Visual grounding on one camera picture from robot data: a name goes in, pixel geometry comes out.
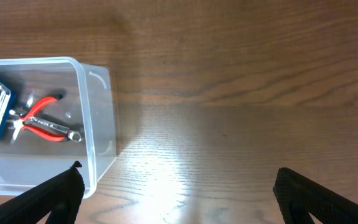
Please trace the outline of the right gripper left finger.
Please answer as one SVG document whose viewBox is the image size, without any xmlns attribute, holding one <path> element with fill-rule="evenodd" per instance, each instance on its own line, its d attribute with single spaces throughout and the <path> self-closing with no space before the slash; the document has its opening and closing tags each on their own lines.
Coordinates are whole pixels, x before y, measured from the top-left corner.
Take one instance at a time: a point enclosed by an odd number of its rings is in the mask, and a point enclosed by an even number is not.
<svg viewBox="0 0 358 224">
<path fill-rule="evenodd" d="M 0 205 L 0 224 L 37 223 L 47 217 L 47 223 L 74 224 L 85 192 L 75 161 L 61 174 Z"/>
</svg>

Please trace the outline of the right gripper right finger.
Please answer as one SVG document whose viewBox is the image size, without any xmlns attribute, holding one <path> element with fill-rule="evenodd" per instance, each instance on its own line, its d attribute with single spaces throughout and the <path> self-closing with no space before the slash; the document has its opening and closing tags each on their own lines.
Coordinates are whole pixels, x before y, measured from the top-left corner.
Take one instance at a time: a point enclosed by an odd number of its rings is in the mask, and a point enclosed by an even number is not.
<svg viewBox="0 0 358 224">
<path fill-rule="evenodd" d="M 273 192 L 286 224 L 358 223 L 358 204 L 282 167 L 277 172 Z"/>
</svg>

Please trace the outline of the silver combination wrench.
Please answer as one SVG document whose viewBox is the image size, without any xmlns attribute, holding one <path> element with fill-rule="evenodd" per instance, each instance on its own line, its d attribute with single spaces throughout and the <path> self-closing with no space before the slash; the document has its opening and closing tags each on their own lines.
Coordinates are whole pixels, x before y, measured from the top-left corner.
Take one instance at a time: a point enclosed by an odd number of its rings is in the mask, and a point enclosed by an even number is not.
<svg viewBox="0 0 358 224">
<path fill-rule="evenodd" d="M 81 142 L 83 140 L 79 131 L 72 130 L 69 127 L 37 116 L 22 118 L 21 114 L 16 110 L 9 111 L 9 119 L 7 122 L 11 123 L 9 129 L 13 130 L 11 143 L 17 139 L 20 131 L 24 130 L 28 130 L 50 142 Z"/>
</svg>

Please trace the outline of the red handled pliers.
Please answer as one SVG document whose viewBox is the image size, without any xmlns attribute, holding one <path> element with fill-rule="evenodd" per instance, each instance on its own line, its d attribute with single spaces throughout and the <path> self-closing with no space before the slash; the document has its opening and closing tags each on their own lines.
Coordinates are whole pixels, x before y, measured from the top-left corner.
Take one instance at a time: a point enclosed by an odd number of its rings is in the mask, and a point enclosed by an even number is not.
<svg viewBox="0 0 358 224">
<path fill-rule="evenodd" d="M 61 95 L 45 96 L 37 101 L 28 111 L 20 108 L 11 109 L 9 111 L 10 119 L 7 121 L 12 123 L 10 128 L 14 130 L 11 143 L 17 139 L 20 131 L 24 130 L 28 130 L 50 142 L 66 141 L 69 131 L 67 127 L 37 117 L 37 114 L 44 107 L 57 102 L 61 97 Z"/>
</svg>

